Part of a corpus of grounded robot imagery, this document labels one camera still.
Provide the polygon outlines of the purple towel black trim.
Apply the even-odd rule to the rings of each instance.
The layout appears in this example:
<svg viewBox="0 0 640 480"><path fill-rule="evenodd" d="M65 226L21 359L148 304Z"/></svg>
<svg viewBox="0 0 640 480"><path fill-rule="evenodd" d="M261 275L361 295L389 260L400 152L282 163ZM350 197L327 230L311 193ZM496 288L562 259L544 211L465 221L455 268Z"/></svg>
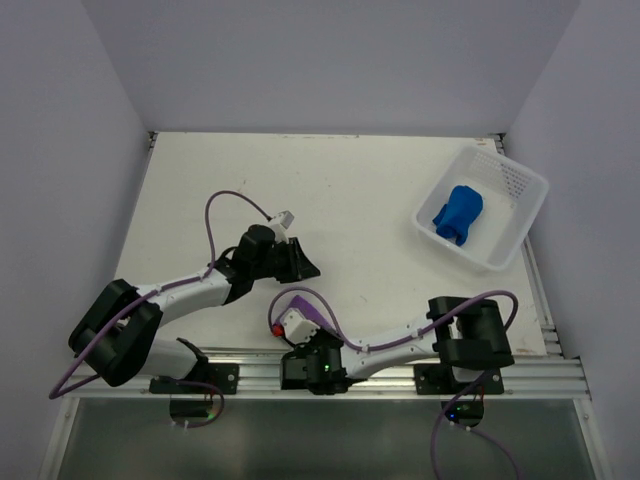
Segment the purple towel black trim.
<svg viewBox="0 0 640 480"><path fill-rule="evenodd" d="M313 322L322 330L336 334L333 323L327 314L321 313L311 302L300 295L295 295L288 304L289 308L296 309L307 320Z"/></svg>

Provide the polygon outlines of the blue towel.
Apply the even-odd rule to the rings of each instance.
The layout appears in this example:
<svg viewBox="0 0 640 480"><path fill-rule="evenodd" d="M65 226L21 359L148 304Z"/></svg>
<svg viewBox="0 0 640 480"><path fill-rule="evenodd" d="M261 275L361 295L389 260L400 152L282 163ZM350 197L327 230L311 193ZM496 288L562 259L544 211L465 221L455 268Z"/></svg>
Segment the blue towel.
<svg viewBox="0 0 640 480"><path fill-rule="evenodd" d="M471 225L484 209L482 196L466 185L457 185L451 191L447 203L433 219L436 234L463 246Z"/></svg>

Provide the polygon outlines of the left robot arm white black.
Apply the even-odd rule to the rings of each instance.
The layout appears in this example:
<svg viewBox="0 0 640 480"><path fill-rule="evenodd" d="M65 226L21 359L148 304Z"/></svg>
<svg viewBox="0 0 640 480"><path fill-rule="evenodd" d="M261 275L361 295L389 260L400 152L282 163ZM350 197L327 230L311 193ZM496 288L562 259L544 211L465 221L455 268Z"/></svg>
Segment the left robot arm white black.
<svg viewBox="0 0 640 480"><path fill-rule="evenodd" d="M68 345L77 361L86 362L112 387L149 375L172 378L185 392L197 392L208 379L203 354L184 339L157 339L160 327L228 305L258 280L289 284L320 274L297 238L278 238L274 228L252 225L237 246L190 277L165 285L110 282L72 331Z"/></svg>

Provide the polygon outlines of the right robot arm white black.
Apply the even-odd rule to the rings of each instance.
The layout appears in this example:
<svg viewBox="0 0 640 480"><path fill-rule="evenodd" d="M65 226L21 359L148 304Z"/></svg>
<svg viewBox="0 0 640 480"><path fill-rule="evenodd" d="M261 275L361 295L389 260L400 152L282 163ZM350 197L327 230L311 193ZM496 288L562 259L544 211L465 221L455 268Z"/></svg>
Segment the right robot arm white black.
<svg viewBox="0 0 640 480"><path fill-rule="evenodd" d="M470 391L481 374L499 374L514 363L507 329L494 300L436 297L428 311L403 327L359 340L347 340L335 323L296 295L269 318L274 336L291 350L280 362L280 386L334 395L387 368L410 362L420 394Z"/></svg>

